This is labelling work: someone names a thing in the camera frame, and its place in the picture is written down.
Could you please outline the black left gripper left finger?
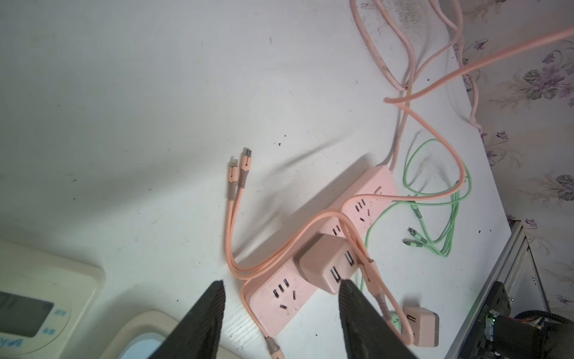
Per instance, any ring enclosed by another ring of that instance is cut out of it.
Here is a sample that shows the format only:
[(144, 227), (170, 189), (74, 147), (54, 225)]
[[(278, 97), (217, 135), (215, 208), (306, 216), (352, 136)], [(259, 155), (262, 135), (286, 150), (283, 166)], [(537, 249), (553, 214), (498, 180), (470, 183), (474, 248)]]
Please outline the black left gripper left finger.
[(215, 359), (225, 302), (224, 282), (213, 282), (149, 358)]

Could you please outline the cream blue electronic scale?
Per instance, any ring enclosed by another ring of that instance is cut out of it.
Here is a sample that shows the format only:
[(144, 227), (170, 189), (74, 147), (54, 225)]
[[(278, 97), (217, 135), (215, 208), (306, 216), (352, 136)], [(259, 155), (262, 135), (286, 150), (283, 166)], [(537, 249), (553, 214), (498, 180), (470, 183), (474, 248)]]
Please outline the cream blue electronic scale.
[(98, 267), (2, 242), (1, 357), (61, 357), (105, 279)]
[[(181, 321), (159, 311), (138, 315), (118, 332), (101, 357), (149, 358)], [(236, 357), (219, 345), (216, 358)]]

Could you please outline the aluminium mounting rail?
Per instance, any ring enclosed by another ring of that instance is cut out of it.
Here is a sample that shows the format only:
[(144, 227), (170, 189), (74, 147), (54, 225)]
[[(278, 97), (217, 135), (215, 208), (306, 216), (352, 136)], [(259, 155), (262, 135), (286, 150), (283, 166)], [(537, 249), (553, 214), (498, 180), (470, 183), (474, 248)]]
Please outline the aluminium mounting rail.
[(490, 311), (508, 317), (525, 311), (550, 311), (524, 221), (512, 221), (508, 243), (445, 357), (487, 357), (485, 328)]

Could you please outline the cream blue front electronic scale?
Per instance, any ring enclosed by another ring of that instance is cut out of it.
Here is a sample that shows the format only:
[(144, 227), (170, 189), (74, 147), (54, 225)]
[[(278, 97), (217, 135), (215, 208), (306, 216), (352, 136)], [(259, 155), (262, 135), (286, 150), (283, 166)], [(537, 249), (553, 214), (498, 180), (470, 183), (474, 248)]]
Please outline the cream blue front electronic scale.
[[(138, 315), (118, 332), (101, 357), (149, 358), (181, 321), (159, 311)], [(236, 357), (219, 345), (216, 358)]]

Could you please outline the cream blue rear electronic scale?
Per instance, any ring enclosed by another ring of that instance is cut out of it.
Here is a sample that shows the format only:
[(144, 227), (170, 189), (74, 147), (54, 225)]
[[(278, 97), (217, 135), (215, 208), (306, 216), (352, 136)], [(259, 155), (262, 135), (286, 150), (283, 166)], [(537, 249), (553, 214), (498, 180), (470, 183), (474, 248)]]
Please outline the cream blue rear electronic scale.
[(98, 267), (2, 242), (1, 357), (61, 357), (105, 279)]

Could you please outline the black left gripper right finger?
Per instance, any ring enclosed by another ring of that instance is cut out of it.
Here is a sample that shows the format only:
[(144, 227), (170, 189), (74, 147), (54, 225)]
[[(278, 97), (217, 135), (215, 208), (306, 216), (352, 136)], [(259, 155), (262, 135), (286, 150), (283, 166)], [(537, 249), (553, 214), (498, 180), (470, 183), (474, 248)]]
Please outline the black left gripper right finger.
[(416, 358), (393, 332), (394, 327), (387, 325), (354, 282), (341, 282), (338, 299), (348, 358)]

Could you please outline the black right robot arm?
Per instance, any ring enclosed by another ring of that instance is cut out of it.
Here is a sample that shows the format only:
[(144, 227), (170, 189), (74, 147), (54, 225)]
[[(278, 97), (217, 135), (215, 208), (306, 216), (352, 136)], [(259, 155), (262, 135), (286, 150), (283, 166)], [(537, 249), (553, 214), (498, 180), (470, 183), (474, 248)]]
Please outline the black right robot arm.
[(573, 321), (536, 310), (512, 316), (504, 284), (496, 281), (457, 357), (572, 358)]

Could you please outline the pink power strip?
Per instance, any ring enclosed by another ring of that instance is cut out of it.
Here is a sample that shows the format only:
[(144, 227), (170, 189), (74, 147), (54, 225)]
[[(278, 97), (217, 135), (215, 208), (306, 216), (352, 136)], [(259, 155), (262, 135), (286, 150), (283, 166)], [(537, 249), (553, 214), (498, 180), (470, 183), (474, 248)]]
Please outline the pink power strip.
[[(365, 172), (330, 206), (342, 209), (361, 237), (390, 206), (382, 195), (396, 195), (387, 166)], [(336, 295), (339, 283), (359, 269), (338, 218), (322, 219), (307, 230), (290, 253), (262, 276), (249, 281), (246, 301), (269, 337), (277, 337), (317, 290)]]

